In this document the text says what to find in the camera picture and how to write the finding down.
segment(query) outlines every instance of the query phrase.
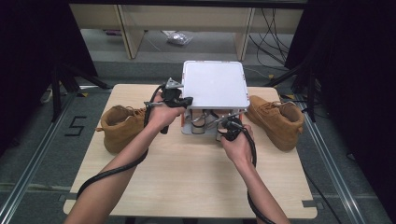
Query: forearm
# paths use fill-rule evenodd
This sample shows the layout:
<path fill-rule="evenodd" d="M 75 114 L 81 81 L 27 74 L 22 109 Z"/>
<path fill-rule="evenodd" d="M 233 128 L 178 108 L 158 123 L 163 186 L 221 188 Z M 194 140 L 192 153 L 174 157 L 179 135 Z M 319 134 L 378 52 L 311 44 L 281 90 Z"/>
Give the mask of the forearm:
<path fill-rule="evenodd" d="M 149 123 L 100 173 L 136 161 L 146 152 L 160 129 Z M 120 200 L 134 170 L 135 167 L 89 185 L 79 196 L 65 223 L 87 223 L 88 220 L 90 223 L 103 223 Z"/>
<path fill-rule="evenodd" d="M 247 185 L 247 191 L 253 203 L 261 213 L 275 223 L 290 223 L 271 192 L 262 182 L 253 164 L 236 164 L 235 166 Z"/>

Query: person's left hand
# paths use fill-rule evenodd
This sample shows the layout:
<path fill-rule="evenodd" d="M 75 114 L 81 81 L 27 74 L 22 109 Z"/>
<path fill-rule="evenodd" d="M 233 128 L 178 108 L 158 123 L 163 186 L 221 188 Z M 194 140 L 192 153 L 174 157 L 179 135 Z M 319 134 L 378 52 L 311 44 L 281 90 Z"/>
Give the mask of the person's left hand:
<path fill-rule="evenodd" d="M 154 102 L 161 102 L 163 98 L 161 97 L 161 92 L 158 91 L 154 98 Z M 170 125 L 176 117 L 185 112 L 185 108 L 181 107 L 168 107 L 167 105 L 155 105 L 151 109 L 148 123 L 158 124 L 161 129 Z"/>

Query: hand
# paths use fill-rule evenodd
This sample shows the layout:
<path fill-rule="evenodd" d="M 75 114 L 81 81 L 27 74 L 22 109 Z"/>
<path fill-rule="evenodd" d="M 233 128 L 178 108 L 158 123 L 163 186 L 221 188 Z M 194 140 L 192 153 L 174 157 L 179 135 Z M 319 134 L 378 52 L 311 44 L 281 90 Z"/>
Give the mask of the hand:
<path fill-rule="evenodd" d="M 253 131 L 251 131 L 250 125 L 244 125 L 250 134 L 251 138 L 254 140 Z M 252 155 L 250 144 L 248 139 L 243 133 L 238 134 L 235 140 L 232 142 L 228 141 L 225 137 L 221 137 L 221 143 L 225 149 L 228 158 L 235 164 L 246 164 L 251 163 Z"/>
<path fill-rule="evenodd" d="M 154 102 L 161 102 L 163 98 L 161 97 L 161 92 L 158 91 Z M 148 123 L 156 124 L 159 126 L 160 130 L 168 125 L 170 125 L 176 117 L 185 112 L 184 107 L 168 107 L 167 105 L 155 105 L 151 109 L 151 113 L 148 119 Z"/>

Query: shoe sole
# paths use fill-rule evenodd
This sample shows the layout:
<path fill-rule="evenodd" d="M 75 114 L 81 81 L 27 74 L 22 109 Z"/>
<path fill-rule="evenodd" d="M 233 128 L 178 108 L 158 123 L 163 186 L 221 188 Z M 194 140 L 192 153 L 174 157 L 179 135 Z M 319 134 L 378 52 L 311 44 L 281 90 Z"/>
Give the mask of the shoe sole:
<path fill-rule="evenodd" d="M 265 133 L 271 140 L 271 142 L 280 150 L 282 151 L 289 151 L 295 148 L 296 144 L 295 143 L 284 143 L 284 141 L 280 138 L 277 137 L 275 133 L 273 133 L 270 129 L 268 129 L 263 123 L 264 121 L 260 121 L 259 119 L 254 118 L 254 116 L 258 116 L 258 113 L 256 111 L 256 108 L 253 107 L 253 112 L 249 109 L 247 109 L 246 116 L 250 121 L 253 123 L 257 124 L 261 128 L 265 130 Z"/>

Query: white box lid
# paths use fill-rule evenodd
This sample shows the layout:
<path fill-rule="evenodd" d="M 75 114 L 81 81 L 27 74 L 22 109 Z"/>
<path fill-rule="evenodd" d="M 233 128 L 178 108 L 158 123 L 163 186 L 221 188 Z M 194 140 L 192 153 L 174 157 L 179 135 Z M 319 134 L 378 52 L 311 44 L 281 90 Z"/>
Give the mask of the white box lid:
<path fill-rule="evenodd" d="M 186 61 L 182 84 L 183 97 L 193 97 L 190 109 L 242 109 L 250 104 L 239 62 Z"/>

